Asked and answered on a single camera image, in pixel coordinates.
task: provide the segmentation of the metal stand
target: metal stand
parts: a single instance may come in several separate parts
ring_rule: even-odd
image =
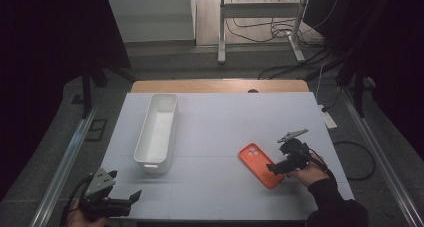
[[[296,18],[289,41],[299,63],[305,61],[305,57],[299,48],[297,32],[302,22],[307,0],[300,3],[228,3],[221,0],[218,63],[225,63],[225,19],[227,18]]]

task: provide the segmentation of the aluminum rail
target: aluminum rail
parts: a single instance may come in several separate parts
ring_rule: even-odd
[[[50,185],[47,188],[47,191],[44,194],[40,205],[38,206],[38,210],[35,212],[30,226],[38,227],[47,225],[59,195],[62,192],[63,186],[65,185],[66,179],[68,178],[75,159],[78,155],[80,147],[84,142],[84,137],[87,134],[91,122],[93,121],[97,112],[100,99],[101,94],[96,97],[96,100],[94,101],[91,111],[88,113],[87,117],[80,120],[77,129],[68,145],[68,148],[66,149],[66,152],[63,155],[63,158],[56,170],[56,173],[54,174],[53,179],[50,182]]]
[[[401,180],[397,176],[396,172],[393,170],[390,165],[389,160],[386,158],[380,144],[373,135],[371,128],[368,126],[365,118],[361,118],[356,112],[353,103],[353,98],[348,91],[342,89],[343,97],[345,103],[350,111],[350,114],[354,118],[356,125],[358,126],[359,131],[361,132],[362,137],[364,138],[367,146],[369,147],[371,153],[374,155],[377,165],[386,180],[390,190],[393,193],[400,209],[402,210],[406,221],[411,227],[423,227],[424,223],[418,213],[417,208],[412,201],[411,197],[408,194],[405,186],[402,184]]]

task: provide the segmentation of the gray floor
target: gray floor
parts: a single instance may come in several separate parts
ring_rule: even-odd
[[[233,46],[228,50],[227,63],[217,64],[217,54],[214,48],[199,48],[194,46],[156,46],[145,50],[143,45],[128,46],[133,68],[126,70],[139,79],[223,79],[246,78],[256,79],[262,70],[287,64],[294,64],[293,53],[287,45],[278,46]],[[308,50],[305,55],[312,56],[316,50]],[[319,70],[321,66],[300,67],[288,74],[279,76],[285,79],[303,78],[308,72]],[[334,77],[338,69],[333,69],[322,76],[318,103],[331,105],[336,99],[339,89]],[[102,161],[108,141],[119,116],[120,107],[131,83],[113,72],[107,71],[109,79],[106,88],[93,86],[94,96],[100,96],[100,103],[95,119],[107,119],[106,129],[102,138],[97,141],[85,141],[75,160],[72,171],[60,194],[48,226],[57,226],[60,212],[72,189],[85,174],[95,171]],[[308,82],[315,94],[318,78]],[[19,176],[5,199],[0,203],[0,226],[28,226],[43,198],[45,191],[57,169],[59,162],[69,145],[82,115],[82,105],[72,104],[75,95],[82,94],[81,80],[69,82],[64,89],[64,99],[49,131],[44,136],[36,153]],[[413,148],[396,130],[391,122],[382,114],[372,100],[370,92],[364,94],[365,116],[372,127],[374,135],[406,187],[420,213],[424,211],[424,173],[423,161],[416,155]],[[333,142],[354,141],[365,145],[358,127],[354,124],[343,98],[329,110],[338,127],[329,131]],[[89,132],[87,138],[95,139],[99,133]],[[336,151],[342,161],[347,175],[358,176],[369,170],[370,160],[364,152],[351,145],[337,145]],[[367,180],[350,181],[357,201],[369,210],[370,226],[409,226],[399,205],[379,171]],[[125,222],[125,226],[134,223]]]

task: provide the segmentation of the wooden edge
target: wooden edge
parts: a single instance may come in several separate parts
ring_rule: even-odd
[[[276,93],[309,92],[303,80],[148,80],[137,81],[131,93]]]

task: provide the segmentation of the dark curtain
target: dark curtain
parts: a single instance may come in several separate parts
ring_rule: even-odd
[[[373,98],[424,159],[424,0],[390,0],[363,49]]]
[[[108,0],[1,0],[0,7],[3,198],[82,65],[130,64]]]

